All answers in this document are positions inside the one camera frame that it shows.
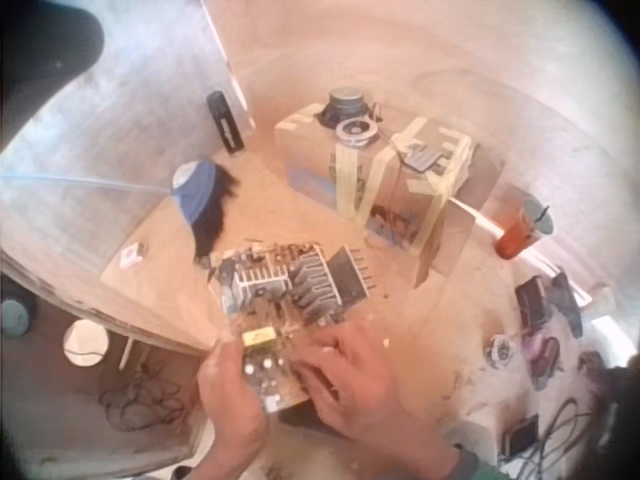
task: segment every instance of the small circuit board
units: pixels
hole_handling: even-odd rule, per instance
[[[242,338],[245,378],[267,412],[308,399],[284,352],[294,336],[342,322],[368,298],[362,260],[346,247],[327,260],[315,243],[254,243],[212,262],[209,288]]]

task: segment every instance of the table surface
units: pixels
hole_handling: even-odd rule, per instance
[[[534,394],[520,354],[504,371],[486,364],[483,352],[493,335],[513,334],[519,342],[514,288],[541,273],[525,258],[500,259],[493,251],[493,233],[476,224],[451,274],[432,271],[423,285],[411,289],[400,274],[408,258],[403,252],[368,248],[362,230],[290,190],[278,166],[265,165],[251,153],[252,141],[248,145],[249,152],[242,157],[221,159],[241,180],[241,187],[227,207],[225,232],[216,252],[253,239],[316,240],[329,254],[343,244],[362,249],[378,287],[352,314],[370,319],[389,338],[389,354],[410,409],[441,428],[460,418],[479,422],[497,439],[506,426],[536,412],[544,424],[562,400],[582,388],[575,376],[580,347],[562,318],[554,318],[550,332],[561,339],[563,371],[541,395]],[[207,289],[206,272],[192,264],[191,231],[173,200],[160,204],[127,244],[137,241],[147,246],[144,260],[121,270],[116,256],[101,280],[162,315],[172,330],[182,329],[194,346],[211,346],[226,321]],[[283,426],[276,428],[271,448],[269,458],[283,459],[305,472],[294,478],[317,473],[317,457],[310,456],[326,455],[323,465],[336,472],[346,471],[346,458],[349,462],[367,458],[349,449],[335,455],[333,440]],[[345,475],[336,473],[332,478],[350,474]]]

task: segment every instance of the plastic cup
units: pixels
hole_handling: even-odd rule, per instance
[[[518,217],[496,242],[496,253],[510,260],[525,248],[553,233],[553,221],[548,209],[545,210],[535,198],[529,198],[518,212]]]

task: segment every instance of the wooden box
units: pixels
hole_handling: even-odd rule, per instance
[[[317,121],[322,108],[309,105],[276,125],[289,185],[416,257],[409,275],[419,285],[438,252],[447,201],[469,176],[474,142],[433,119],[385,107],[377,140],[349,148]],[[425,173],[403,163],[420,146],[442,154]],[[470,231],[473,220],[466,223]]]

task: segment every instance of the person's hand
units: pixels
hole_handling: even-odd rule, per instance
[[[343,435],[392,455],[421,478],[446,478],[458,451],[408,412],[382,338],[349,320],[301,338],[291,362],[318,416]]]
[[[198,372],[202,407],[215,429],[213,448],[200,468],[206,470],[207,478],[218,478],[221,472],[225,475],[220,478],[239,476],[266,442],[267,418],[242,376],[242,349],[239,340],[218,342]],[[197,473],[189,478],[199,478]]]
[[[320,419],[347,437],[378,445],[404,414],[382,338],[364,322],[302,337],[291,361]]]

